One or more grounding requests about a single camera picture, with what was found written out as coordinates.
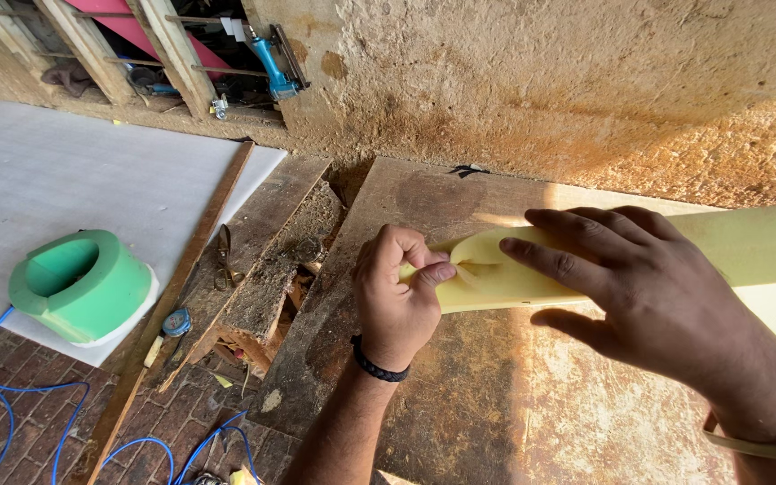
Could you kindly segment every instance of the left hand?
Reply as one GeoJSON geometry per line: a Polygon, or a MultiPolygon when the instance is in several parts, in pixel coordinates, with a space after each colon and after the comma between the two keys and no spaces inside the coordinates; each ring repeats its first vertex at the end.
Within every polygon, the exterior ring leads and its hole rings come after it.
{"type": "Polygon", "coordinates": [[[456,269],[447,253],[431,251],[421,233],[384,225],[365,242],[352,270],[353,293],[361,321],[361,351],[382,369],[402,372],[439,325],[436,286],[456,269]],[[400,283],[405,263],[419,269],[400,283]]]}

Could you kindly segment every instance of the pink board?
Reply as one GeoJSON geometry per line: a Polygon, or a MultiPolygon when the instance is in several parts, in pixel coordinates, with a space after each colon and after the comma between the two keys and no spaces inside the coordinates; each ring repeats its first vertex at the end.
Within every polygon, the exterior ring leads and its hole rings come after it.
{"type": "MultiPolygon", "coordinates": [[[[131,13],[130,7],[125,0],[66,0],[69,4],[73,5],[77,9],[83,12],[103,12],[111,14],[129,14],[131,13]]],[[[121,18],[121,17],[96,17],[95,20],[101,22],[103,25],[109,27],[118,35],[124,37],[136,47],[144,50],[148,55],[154,57],[158,61],[158,53],[152,47],[151,42],[148,41],[146,33],[142,31],[140,23],[134,18],[121,18]]],[[[229,64],[223,62],[223,60],[217,57],[217,54],[211,52],[209,48],[206,48],[199,40],[193,38],[190,32],[187,33],[190,43],[193,45],[193,50],[197,52],[200,62],[206,67],[223,67],[229,69],[229,64]]],[[[220,78],[222,72],[207,72],[209,79],[217,80],[220,78]]]]}

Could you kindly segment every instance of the brass scissors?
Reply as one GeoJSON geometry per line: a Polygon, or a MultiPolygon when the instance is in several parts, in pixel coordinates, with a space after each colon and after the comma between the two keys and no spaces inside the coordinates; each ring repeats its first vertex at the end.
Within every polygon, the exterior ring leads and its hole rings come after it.
{"type": "Polygon", "coordinates": [[[217,263],[220,269],[215,276],[215,290],[225,292],[230,287],[236,288],[244,281],[244,273],[229,268],[228,259],[232,238],[229,235],[229,227],[221,225],[221,231],[217,234],[217,263]]]}

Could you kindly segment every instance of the stained concrete wall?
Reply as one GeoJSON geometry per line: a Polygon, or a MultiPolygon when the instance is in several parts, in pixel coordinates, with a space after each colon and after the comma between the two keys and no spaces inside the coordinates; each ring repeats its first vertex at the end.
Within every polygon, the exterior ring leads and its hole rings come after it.
{"type": "Polygon", "coordinates": [[[776,2],[244,0],[313,86],[288,131],[0,98],[335,158],[349,197],[377,154],[727,207],[776,204],[776,2]]]}

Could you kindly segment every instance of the blue hose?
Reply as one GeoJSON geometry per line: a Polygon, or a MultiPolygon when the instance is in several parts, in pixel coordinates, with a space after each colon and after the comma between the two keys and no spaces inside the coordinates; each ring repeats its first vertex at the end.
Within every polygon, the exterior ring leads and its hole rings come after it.
{"type": "MultiPolygon", "coordinates": [[[[2,314],[0,317],[0,325],[2,325],[2,322],[6,319],[8,315],[11,314],[11,312],[14,311],[13,306],[9,306],[8,310],[5,311],[5,313],[2,314]]],[[[59,470],[59,458],[61,457],[62,448],[65,445],[65,440],[67,439],[68,432],[71,430],[71,426],[73,425],[74,420],[77,418],[77,414],[79,413],[80,408],[83,406],[83,402],[85,401],[85,397],[89,394],[89,390],[91,389],[91,386],[88,382],[69,382],[66,384],[57,384],[55,386],[48,386],[46,388],[9,388],[7,386],[0,386],[1,390],[4,391],[14,391],[14,392],[41,392],[41,391],[51,391],[55,389],[61,389],[61,388],[70,388],[73,386],[85,386],[85,393],[83,393],[82,399],[79,400],[79,403],[77,404],[76,409],[74,409],[73,413],[71,414],[71,418],[67,422],[67,426],[65,426],[65,430],[62,432],[62,437],[59,439],[59,445],[56,447],[55,457],[53,458],[53,474],[51,477],[51,483],[52,485],[56,484],[56,477],[57,472],[59,470]]],[[[8,451],[8,447],[10,447],[11,440],[14,437],[14,410],[11,408],[10,403],[8,403],[8,400],[5,398],[4,395],[0,392],[0,401],[4,403],[5,410],[8,412],[8,420],[9,420],[9,426],[8,426],[8,439],[5,440],[5,444],[2,447],[2,451],[0,452],[0,464],[2,463],[2,460],[4,459],[5,453],[8,451]]],[[[250,445],[247,442],[247,436],[244,434],[241,428],[237,426],[230,426],[229,423],[234,421],[235,419],[241,417],[244,415],[247,411],[242,411],[240,413],[235,414],[230,419],[228,419],[226,422],[221,424],[219,428],[214,430],[208,437],[206,437],[201,444],[190,454],[190,457],[188,458],[187,463],[185,464],[185,468],[183,468],[176,478],[175,485],[181,485],[182,481],[185,479],[185,472],[190,467],[190,464],[193,463],[193,460],[196,459],[197,455],[200,451],[203,450],[203,448],[210,443],[211,439],[217,435],[218,433],[224,431],[224,430],[236,430],[239,433],[242,434],[242,437],[244,438],[244,447],[247,451],[247,460],[250,464],[250,473],[253,475],[253,479],[256,480],[256,483],[260,483],[260,480],[258,477],[256,477],[256,471],[253,469],[253,456],[250,454],[250,445]]],[[[119,451],[125,449],[126,447],[129,447],[131,445],[135,445],[137,443],[142,443],[144,441],[149,441],[152,443],[157,443],[158,445],[162,446],[164,450],[167,452],[167,458],[169,458],[169,465],[170,465],[170,473],[169,477],[167,478],[167,485],[172,485],[172,477],[175,474],[175,464],[172,459],[172,451],[170,450],[170,447],[165,444],[164,442],[160,441],[157,438],[154,437],[141,437],[139,439],[135,439],[133,441],[129,441],[126,444],[120,446],[118,449],[113,451],[106,459],[103,460],[103,463],[101,463],[101,466],[106,465],[110,459],[112,459],[119,451]]]]}

